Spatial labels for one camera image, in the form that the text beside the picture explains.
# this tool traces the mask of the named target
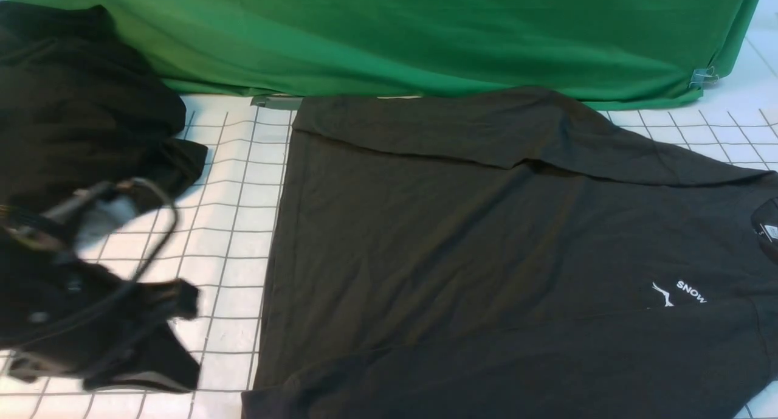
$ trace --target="t-shirt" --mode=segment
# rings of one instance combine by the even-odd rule
[[[731,419],[776,374],[778,175],[522,88],[308,98],[247,419]]]

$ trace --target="black fabric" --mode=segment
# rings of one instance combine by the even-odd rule
[[[106,10],[0,2],[0,204],[44,211],[100,181],[180,195],[207,148],[173,139],[181,98],[114,35]],[[159,200],[138,192],[143,210]]]
[[[776,374],[775,197],[544,89],[306,99],[244,416],[731,419]]]

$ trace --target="green backdrop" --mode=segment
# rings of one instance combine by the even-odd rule
[[[181,92],[463,95],[546,86],[678,106],[727,75],[758,0],[16,0],[103,4]]]

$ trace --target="white logo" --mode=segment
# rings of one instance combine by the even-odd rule
[[[652,282],[652,284],[653,284],[653,289],[655,289],[656,291],[659,291],[661,294],[664,295],[664,306],[666,306],[666,307],[674,306],[674,305],[672,305],[672,303],[670,303],[670,293],[668,293],[667,291],[664,291],[663,289],[659,288],[656,285],[655,282]]]
[[[699,291],[697,291],[696,289],[693,289],[691,286],[689,286],[688,283],[684,283],[684,281],[679,280],[678,283],[675,284],[675,286],[677,286],[680,289],[683,289],[683,291],[691,294],[693,297],[696,297],[697,300],[700,301],[700,303],[706,303],[707,302],[707,300],[705,300],[705,297],[703,297],[703,295],[700,294]]]

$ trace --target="grid line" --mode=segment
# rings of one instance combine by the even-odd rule
[[[256,117],[258,117],[258,115],[259,115],[259,109],[257,109],[256,112],[255,112],[255,124],[253,125],[253,128],[251,130],[251,137],[252,138],[255,135],[255,131],[256,131]],[[246,180],[246,172],[247,172],[247,170],[248,170],[248,165],[246,165],[244,167],[244,173],[243,173],[243,177],[241,178],[241,181]],[[241,184],[241,188],[238,191],[238,202],[239,203],[241,202],[241,198],[243,197],[243,189],[244,189],[244,186],[243,186],[243,184]],[[231,245],[232,238],[233,238],[233,235],[234,235],[235,224],[237,222],[237,219],[238,219],[238,209],[236,208],[235,209],[235,213],[233,215],[232,232],[230,233],[230,238],[227,241],[227,247],[228,247],[227,250],[230,250],[230,245]],[[222,263],[222,272],[219,275],[219,288],[222,286],[222,283],[224,282],[224,274],[226,272],[226,266],[227,266],[227,262],[224,261]],[[214,298],[213,308],[211,308],[211,317],[212,318],[209,320],[208,328],[205,331],[205,344],[203,345],[204,352],[203,352],[202,356],[200,357],[200,366],[202,366],[203,363],[205,362],[205,357],[206,357],[206,355],[208,353],[207,352],[208,351],[208,342],[211,340],[210,334],[211,334],[211,329],[213,328],[213,320],[214,320],[213,317],[216,316],[216,309],[219,306],[219,297],[220,296],[221,296],[221,292],[217,292],[216,293],[216,297]],[[195,411],[195,403],[196,402],[197,402],[197,392],[194,392],[194,393],[192,393],[191,403],[189,404],[189,414],[187,415],[187,419],[191,419],[192,413],[194,413],[194,411]]]

